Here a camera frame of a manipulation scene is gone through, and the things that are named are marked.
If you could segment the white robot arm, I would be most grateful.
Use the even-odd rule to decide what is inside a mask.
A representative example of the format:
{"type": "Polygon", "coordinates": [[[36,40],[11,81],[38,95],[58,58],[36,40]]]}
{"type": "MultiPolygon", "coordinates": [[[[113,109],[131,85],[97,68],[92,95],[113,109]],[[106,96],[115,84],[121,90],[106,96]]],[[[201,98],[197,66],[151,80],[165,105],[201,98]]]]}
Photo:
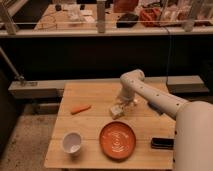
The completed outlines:
{"type": "Polygon", "coordinates": [[[120,76],[119,99],[132,102],[140,95],[176,121],[173,171],[213,171],[213,104],[188,101],[144,82],[140,69],[120,76]]]}

